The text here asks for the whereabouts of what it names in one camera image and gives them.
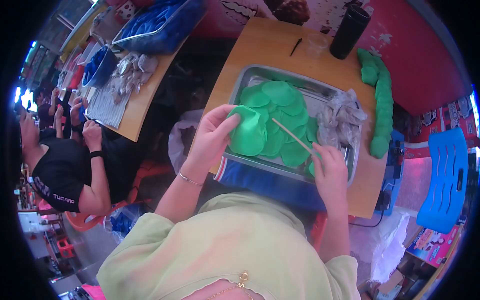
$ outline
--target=wooden chopstick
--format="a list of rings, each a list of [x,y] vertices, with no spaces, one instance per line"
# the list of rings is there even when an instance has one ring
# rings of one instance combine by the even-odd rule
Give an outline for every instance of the wooden chopstick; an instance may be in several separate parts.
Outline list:
[[[305,148],[305,150],[307,150],[311,155],[315,156],[315,153],[313,153],[313,151],[307,145],[305,145],[300,139],[298,139],[298,137],[296,137],[287,128],[285,128],[285,126],[280,124],[280,122],[275,120],[275,118],[272,118],[272,120],[273,120],[273,122],[277,123],[277,125],[280,126],[283,130],[285,130],[288,134],[290,134],[297,142],[299,142],[300,145],[302,145],[302,147]]]

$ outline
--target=blue stool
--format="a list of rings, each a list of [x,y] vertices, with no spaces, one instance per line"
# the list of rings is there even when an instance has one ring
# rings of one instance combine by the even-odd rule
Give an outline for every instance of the blue stool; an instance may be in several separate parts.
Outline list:
[[[417,224],[448,234],[462,211],[467,186],[468,151],[461,128],[431,134],[432,178]]]

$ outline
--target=hand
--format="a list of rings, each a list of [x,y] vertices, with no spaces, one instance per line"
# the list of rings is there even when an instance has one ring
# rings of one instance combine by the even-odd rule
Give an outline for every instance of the hand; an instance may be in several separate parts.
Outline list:
[[[60,90],[57,89],[57,88],[54,88],[53,91],[52,91],[52,98],[51,100],[52,101],[55,101],[55,99],[57,99],[57,97],[60,95]]]
[[[80,119],[78,118],[79,109],[82,107],[83,103],[80,102],[82,97],[77,97],[73,100],[73,105],[70,108],[70,121],[72,122],[72,126],[80,125]]]
[[[92,120],[88,120],[84,124],[82,134],[90,152],[102,150],[102,129],[100,125]]]
[[[208,173],[211,166],[222,157],[230,142],[228,134],[240,123],[239,114],[225,119],[233,108],[235,105],[221,105],[205,114],[200,121],[195,142],[187,158],[187,161],[192,163],[196,170]]]
[[[20,133],[23,150],[38,145],[39,129],[35,125],[35,120],[31,113],[25,113],[20,116]]]
[[[57,108],[57,111],[55,112],[55,122],[57,124],[61,124],[61,117],[63,116],[63,107],[60,106]]]
[[[313,143],[313,148],[322,156],[321,160],[317,156],[312,156],[312,159],[315,183],[327,213],[347,215],[348,169],[342,153],[332,146],[320,146],[317,143]]]

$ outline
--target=black t-shirt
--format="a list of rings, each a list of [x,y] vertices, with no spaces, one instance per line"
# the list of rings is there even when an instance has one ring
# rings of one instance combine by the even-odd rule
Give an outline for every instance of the black t-shirt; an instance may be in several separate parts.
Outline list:
[[[72,139],[47,138],[48,151],[32,172],[37,192],[58,211],[79,213],[84,185],[91,185],[89,151]]]
[[[37,108],[37,114],[40,118],[40,124],[38,125],[38,127],[40,129],[47,128],[48,126],[53,126],[54,116],[48,114],[49,109],[50,104],[42,104]]]

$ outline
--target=stainless steel tray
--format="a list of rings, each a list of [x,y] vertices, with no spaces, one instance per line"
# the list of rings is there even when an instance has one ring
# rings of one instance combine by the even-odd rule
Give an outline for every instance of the stainless steel tray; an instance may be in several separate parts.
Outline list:
[[[228,103],[235,105],[240,104],[240,95],[245,87],[272,80],[287,81],[294,85],[303,94],[303,98],[307,104],[307,110],[311,117],[315,117],[312,108],[315,107],[315,103],[317,103],[317,101],[330,101],[338,91],[341,91],[336,87],[300,74],[273,67],[253,64],[246,66],[240,72],[239,78],[235,83],[232,95],[230,96],[230,101]],[[355,175],[359,151],[360,145],[358,145],[356,148],[353,148],[350,145],[342,146],[342,154],[344,155],[345,163],[348,168],[348,185],[352,183]],[[238,161],[243,164],[270,171],[279,175],[305,182],[315,183],[315,179],[307,170],[307,167],[311,162],[310,157],[302,165],[298,166],[297,168],[292,168],[285,166],[280,157],[277,157],[276,159],[268,159],[262,156],[243,156],[233,153],[228,147],[225,149],[223,156],[228,159],[232,159],[234,161]]]

